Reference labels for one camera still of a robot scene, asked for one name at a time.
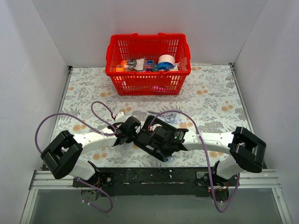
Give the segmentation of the black zippered tool case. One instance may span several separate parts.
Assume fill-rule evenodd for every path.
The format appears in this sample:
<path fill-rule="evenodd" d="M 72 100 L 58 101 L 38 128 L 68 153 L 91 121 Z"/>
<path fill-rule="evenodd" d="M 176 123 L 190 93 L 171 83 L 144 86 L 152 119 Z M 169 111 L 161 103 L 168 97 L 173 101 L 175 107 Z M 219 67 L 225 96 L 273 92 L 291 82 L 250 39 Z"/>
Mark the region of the black zippered tool case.
<path fill-rule="evenodd" d="M 161 119 L 155 119 L 153 115 L 149 115 L 146 118 L 137 138 L 134 139 L 134 144 L 136 146 L 138 146 L 139 148 L 141 148 L 142 150 L 144 150 L 145 152 L 154 156 L 158 160 L 164 162 L 163 161 L 164 156 L 155 152 L 154 148 L 149 145 L 151 133 L 149 133 L 149 131 L 148 131 L 148 126 L 151 122 L 153 122 L 153 124 L 161 124 L 162 127 L 164 127 L 164 128 L 169 128 L 169 129 L 175 128 L 175 127 L 171 126 L 170 124 L 162 121 Z"/>

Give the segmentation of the silver hair scissors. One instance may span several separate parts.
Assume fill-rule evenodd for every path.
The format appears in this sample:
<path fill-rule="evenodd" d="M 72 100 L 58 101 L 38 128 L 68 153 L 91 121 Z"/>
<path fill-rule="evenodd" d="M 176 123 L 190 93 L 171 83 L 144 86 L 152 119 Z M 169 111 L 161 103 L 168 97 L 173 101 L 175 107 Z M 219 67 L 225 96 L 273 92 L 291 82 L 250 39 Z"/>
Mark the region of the silver hair scissors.
<path fill-rule="evenodd" d="M 185 123 L 184 119 L 180 118 L 177 114 L 172 113 L 172 112 L 159 115 L 157 118 L 161 119 L 161 120 L 163 120 L 163 121 L 165 121 L 166 123 L 169 123 L 169 124 L 178 125 L 180 123 L 182 123 L 182 124 Z"/>

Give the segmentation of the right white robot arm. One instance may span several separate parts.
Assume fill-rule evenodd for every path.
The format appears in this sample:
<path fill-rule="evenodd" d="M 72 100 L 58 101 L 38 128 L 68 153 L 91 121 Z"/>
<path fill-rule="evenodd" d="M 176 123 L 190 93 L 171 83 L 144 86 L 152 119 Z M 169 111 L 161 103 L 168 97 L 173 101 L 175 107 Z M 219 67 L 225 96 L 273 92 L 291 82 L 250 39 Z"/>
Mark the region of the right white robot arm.
<path fill-rule="evenodd" d="M 154 153 L 163 159 L 179 151 L 203 150 L 229 155 L 217 161 L 202 180 L 210 185 L 222 185 L 234 175 L 248 171 L 261 173 L 266 143 L 243 127 L 228 133 L 202 133 L 197 135 L 187 129 L 168 130 L 161 125 L 148 127 L 149 143 Z"/>

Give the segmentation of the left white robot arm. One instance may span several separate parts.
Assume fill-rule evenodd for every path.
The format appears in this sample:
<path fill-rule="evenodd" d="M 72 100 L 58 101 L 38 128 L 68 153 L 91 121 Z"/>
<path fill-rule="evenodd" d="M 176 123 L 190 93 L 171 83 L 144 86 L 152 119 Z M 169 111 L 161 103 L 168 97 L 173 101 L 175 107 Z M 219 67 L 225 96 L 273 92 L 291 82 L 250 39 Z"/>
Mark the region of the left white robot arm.
<path fill-rule="evenodd" d="M 82 161 L 79 157 L 87 152 L 103 147 L 114 147 L 130 143 L 137 137 L 137 129 L 141 123 L 135 117 L 114 123 L 97 132 L 71 134 L 62 131 L 41 152 L 41 159 L 51 171 L 55 179 L 67 175 L 79 178 L 88 186 L 99 185 L 103 179 L 100 171 L 90 161 Z"/>

